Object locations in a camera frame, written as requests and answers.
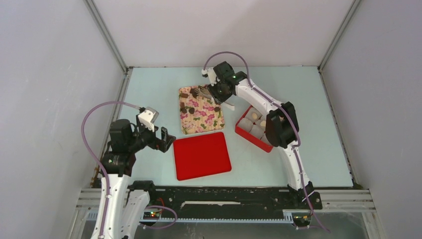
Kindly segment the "floral tray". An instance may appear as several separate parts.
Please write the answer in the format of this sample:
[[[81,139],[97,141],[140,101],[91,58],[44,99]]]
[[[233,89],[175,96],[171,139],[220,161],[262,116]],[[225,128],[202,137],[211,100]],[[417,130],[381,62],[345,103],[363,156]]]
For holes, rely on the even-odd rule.
[[[199,86],[178,91],[181,130],[184,135],[222,130],[225,120],[221,106],[196,94]]]

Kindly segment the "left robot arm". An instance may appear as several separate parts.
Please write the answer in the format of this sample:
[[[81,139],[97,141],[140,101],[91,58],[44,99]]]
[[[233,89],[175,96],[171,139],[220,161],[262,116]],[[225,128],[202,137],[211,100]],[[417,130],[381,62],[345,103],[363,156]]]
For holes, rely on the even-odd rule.
[[[175,136],[162,127],[161,137],[156,136],[158,127],[147,128],[127,119],[114,121],[109,129],[108,151],[101,159],[101,200],[93,239],[131,239],[134,237],[146,207],[157,202],[152,181],[137,181],[132,186],[132,168],[135,154],[146,147],[167,152]]]

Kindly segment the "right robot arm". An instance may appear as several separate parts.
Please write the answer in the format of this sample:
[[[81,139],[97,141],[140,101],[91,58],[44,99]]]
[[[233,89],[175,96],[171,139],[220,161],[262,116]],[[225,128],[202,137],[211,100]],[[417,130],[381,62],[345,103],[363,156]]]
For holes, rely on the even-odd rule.
[[[235,72],[226,61],[201,70],[210,84],[207,90],[217,104],[231,96],[247,101],[266,118],[265,134],[268,142],[280,154],[287,172],[288,188],[292,190],[289,200],[295,208],[304,207],[310,200],[314,187],[307,176],[299,154],[301,139],[296,110],[291,102],[283,103],[271,97],[250,79],[249,71]]]

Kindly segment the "metal tongs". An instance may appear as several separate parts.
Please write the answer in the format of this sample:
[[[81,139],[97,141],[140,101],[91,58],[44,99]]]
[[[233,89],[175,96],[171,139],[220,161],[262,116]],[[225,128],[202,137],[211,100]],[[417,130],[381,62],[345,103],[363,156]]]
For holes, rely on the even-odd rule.
[[[198,86],[196,88],[193,88],[193,94],[201,96],[203,98],[209,99],[211,100],[213,103],[216,103],[217,105],[221,105],[224,106],[232,111],[235,110],[235,106],[232,104],[228,104],[228,103],[219,103],[212,95],[211,93],[208,91],[208,89],[205,86]]]

